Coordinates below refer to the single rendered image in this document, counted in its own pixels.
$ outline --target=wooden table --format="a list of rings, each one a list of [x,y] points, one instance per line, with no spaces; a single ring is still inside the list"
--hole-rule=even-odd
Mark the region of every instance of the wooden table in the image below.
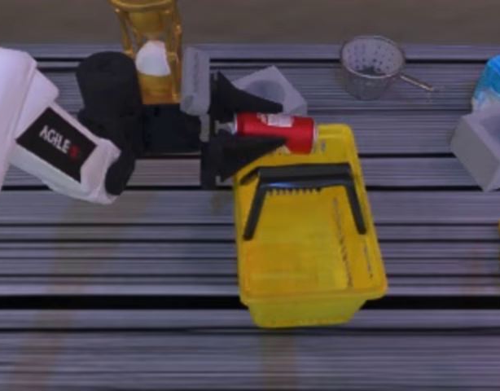
[[[75,66],[111,46],[31,52],[81,106]],[[257,330],[237,296],[230,188],[197,155],[141,160],[109,207],[10,169],[0,195],[0,389],[500,389],[500,191],[449,151],[500,46],[406,46],[375,102],[337,80],[337,46],[202,46],[234,78],[275,64],[319,122],[355,132],[390,289],[341,327]]]

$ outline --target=agile logo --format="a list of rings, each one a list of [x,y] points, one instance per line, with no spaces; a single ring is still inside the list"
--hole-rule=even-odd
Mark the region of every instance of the agile logo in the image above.
[[[48,108],[16,142],[76,181],[96,144]]]

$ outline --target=soda can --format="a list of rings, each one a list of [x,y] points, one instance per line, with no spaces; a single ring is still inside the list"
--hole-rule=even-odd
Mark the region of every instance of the soda can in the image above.
[[[257,112],[235,114],[232,132],[239,136],[282,137],[291,153],[301,155],[311,153],[318,137],[313,118]]]

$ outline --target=mesh strainer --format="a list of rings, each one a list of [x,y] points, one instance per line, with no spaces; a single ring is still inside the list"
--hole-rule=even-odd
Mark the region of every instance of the mesh strainer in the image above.
[[[379,98],[399,77],[427,91],[434,88],[402,73],[406,58],[402,49],[390,39],[377,36],[355,37],[340,51],[344,88],[363,100]]]

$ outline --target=yellow bin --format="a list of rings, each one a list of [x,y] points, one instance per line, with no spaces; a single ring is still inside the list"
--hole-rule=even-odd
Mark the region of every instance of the yellow bin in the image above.
[[[387,290],[353,134],[320,125],[310,155],[281,150],[235,176],[239,294],[259,327],[349,321]]]

